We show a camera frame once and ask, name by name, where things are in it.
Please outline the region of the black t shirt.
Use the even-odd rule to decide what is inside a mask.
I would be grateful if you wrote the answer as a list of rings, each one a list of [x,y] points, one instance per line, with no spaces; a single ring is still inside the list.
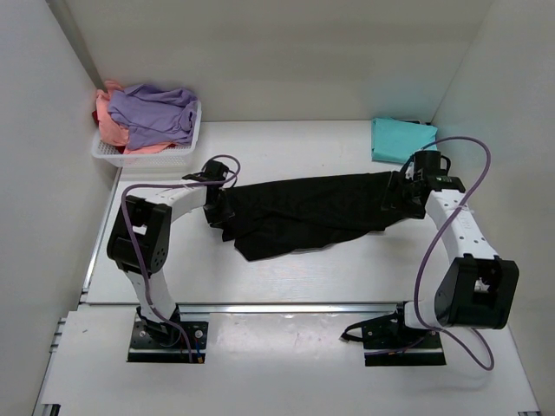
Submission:
[[[248,261],[322,249],[403,220],[382,201],[389,172],[291,179],[225,190],[232,215],[222,239]]]

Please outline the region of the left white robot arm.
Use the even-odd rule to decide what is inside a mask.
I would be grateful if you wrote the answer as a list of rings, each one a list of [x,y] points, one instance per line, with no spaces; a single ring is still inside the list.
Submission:
[[[193,351],[163,271],[172,224],[198,209],[218,210],[225,185],[236,184],[240,171],[237,158],[220,154],[175,183],[134,184],[121,194],[108,258],[132,284],[143,328],[163,348],[185,346],[189,353]]]

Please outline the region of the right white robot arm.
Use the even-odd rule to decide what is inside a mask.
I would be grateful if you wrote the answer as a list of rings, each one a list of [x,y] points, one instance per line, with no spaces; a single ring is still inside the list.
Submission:
[[[487,242],[467,206],[460,179],[448,174],[450,161],[438,151],[420,150],[393,172],[385,208],[410,218],[429,216],[445,247],[448,268],[434,296],[398,304],[390,315],[362,326],[368,349],[401,349],[444,328],[502,329],[519,280],[513,260]]]

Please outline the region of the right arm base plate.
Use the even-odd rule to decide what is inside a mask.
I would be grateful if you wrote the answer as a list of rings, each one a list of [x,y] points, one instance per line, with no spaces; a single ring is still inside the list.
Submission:
[[[401,312],[351,324],[340,339],[362,344],[366,367],[440,367],[447,364],[439,334],[429,329],[407,327]]]

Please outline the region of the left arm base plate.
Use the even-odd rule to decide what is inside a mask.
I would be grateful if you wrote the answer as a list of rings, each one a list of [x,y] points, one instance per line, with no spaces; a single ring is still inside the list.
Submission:
[[[127,361],[132,363],[203,364],[206,361],[209,322],[181,321],[179,325],[187,335],[164,322],[149,322],[139,313],[135,314],[134,325],[127,352]]]

